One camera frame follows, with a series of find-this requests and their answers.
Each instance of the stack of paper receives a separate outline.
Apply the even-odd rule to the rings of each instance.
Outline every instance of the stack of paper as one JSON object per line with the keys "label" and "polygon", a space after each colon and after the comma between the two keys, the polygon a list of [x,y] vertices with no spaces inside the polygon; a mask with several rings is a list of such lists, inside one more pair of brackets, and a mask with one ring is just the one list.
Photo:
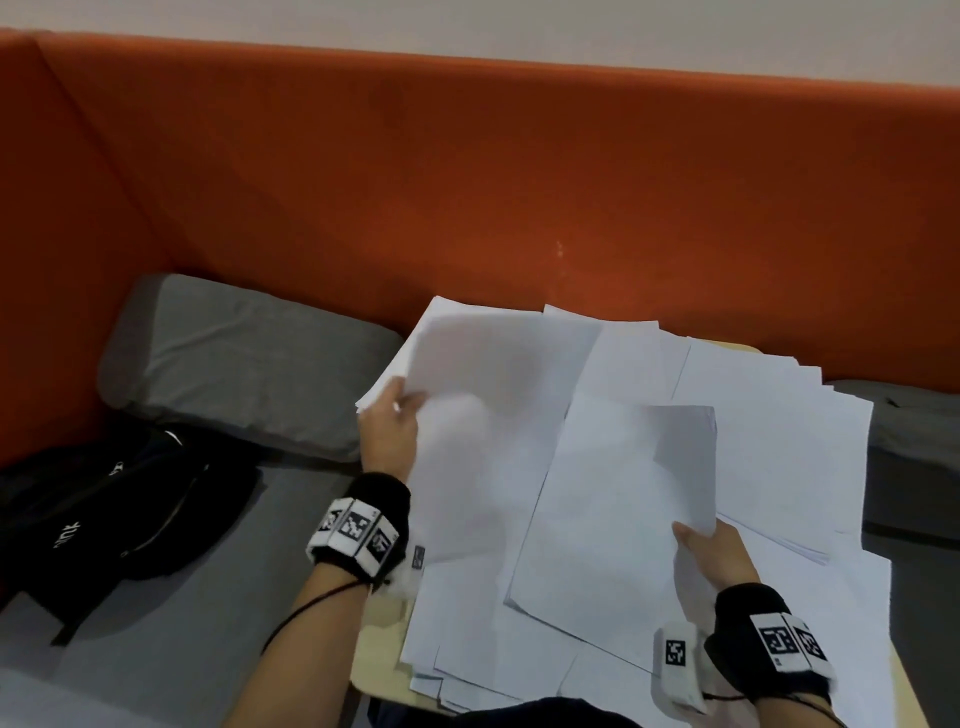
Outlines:
{"label": "stack of paper", "polygon": [[[657,322],[439,297],[358,406],[394,374],[431,395],[409,483],[426,565],[412,690],[457,712],[564,695],[684,724],[654,674],[657,630],[709,632],[715,592],[670,523],[710,532],[719,514],[817,634],[841,717],[893,725],[890,568],[859,546],[868,402]],[[742,703],[716,720],[756,724]]]}

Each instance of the left hand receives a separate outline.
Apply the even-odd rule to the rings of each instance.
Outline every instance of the left hand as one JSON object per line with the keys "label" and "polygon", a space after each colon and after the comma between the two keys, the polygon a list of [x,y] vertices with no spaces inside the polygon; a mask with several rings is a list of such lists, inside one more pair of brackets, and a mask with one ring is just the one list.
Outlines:
{"label": "left hand", "polygon": [[358,416],[364,473],[386,473],[406,484],[417,459],[417,412],[426,394],[403,394],[406,379],[395,376]]}

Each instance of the wooden table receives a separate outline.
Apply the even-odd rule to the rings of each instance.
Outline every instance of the wooden table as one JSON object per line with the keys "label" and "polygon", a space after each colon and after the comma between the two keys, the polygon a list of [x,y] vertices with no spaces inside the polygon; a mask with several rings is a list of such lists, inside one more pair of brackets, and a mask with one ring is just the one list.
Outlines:
{"label": "wooden table", "polygon": [[[752,347],[738,344],[714,343],[731,349],[757,352]],[[409,665],[400,662],[400,650],[403,648],[412,612],[413,602],[382,595],[370,598],[353,654],[350,683],[358,691],[371,697],[437,711],[440,708],[436,700],[410,690],[413,670]],[[910,680],[903,671],[900,656],[892,643],[890,663],[893,667],[898,727],[928,728],[917,695],[913,692]]]}

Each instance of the white wall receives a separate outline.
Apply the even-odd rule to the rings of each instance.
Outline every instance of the white wall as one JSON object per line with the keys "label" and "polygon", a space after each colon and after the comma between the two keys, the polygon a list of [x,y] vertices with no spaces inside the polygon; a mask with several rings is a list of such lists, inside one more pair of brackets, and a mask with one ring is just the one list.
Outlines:
{"label": "white wall", "polygon": [[0,25],[960,85],[960,0],[0,0]]}

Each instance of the gray pillow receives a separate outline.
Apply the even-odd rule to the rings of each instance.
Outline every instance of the gray pillow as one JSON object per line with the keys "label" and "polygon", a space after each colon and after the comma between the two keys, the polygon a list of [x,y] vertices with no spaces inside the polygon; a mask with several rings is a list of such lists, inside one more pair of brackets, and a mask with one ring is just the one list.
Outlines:
{"label": "gray pillow", "polygon": [[376,324],[189,276],[134,287],[100,360],[104,402],[270,448],[359,457],[355,402],[403,339]]}

